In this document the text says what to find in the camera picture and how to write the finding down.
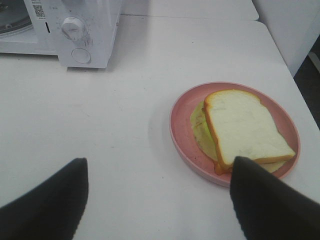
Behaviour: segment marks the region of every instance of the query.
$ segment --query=bread slice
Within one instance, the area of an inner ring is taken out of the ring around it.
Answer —
[[[232,168],[236,156],[265,164],[287,161],[296,154],[256,95],[221,90],[209,94],[203,105],[217,161],[224,170]]]

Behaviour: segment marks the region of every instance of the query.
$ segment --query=white table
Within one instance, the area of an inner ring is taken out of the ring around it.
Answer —
[[[257,20],[259,15],[252,0],[123,0],[122,14]]]
[[[320,202],[319,129],[259,22],[122,16],[105,70],[1,54],[0,71],[0,206],[87,157],[75,240],[245,239],[229,189],[194,173],[169,133],[174,101],[206,82],[245,84],[286,109],[301,154],[283,180]]]

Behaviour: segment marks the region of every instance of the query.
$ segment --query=microwave dial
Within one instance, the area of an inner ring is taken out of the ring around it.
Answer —
[[[79,18],[68,16],[61,25],[63,35],[72,41],[81,40],[88,34],[86,25]]]

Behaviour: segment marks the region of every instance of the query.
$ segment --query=white microwave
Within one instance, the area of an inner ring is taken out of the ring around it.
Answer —
[[[56,55],[66,67],[106,68],[122,0],[0,0],[0,53]]]

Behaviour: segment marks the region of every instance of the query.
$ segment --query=plate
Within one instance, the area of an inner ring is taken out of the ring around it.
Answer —
[[[237,83],[210,82],[201,84],[189,89],[177,99],[170,114],[170,133],[177,151],[191,169],[202,177],[224,187],[230,186],[231,173],[222,175],[215,173],[214,163],[198,147],[190,123],[190,115],[200,101],[203,101],[210,93],[228,89],[243,90],[255,94],[271,113],[279,133],[296,153],[294,158],[272,173],[280,179],[285,177],[294,168],[300,155],[300,139],[294,122],[286,111],[270,97],[251,87]]]

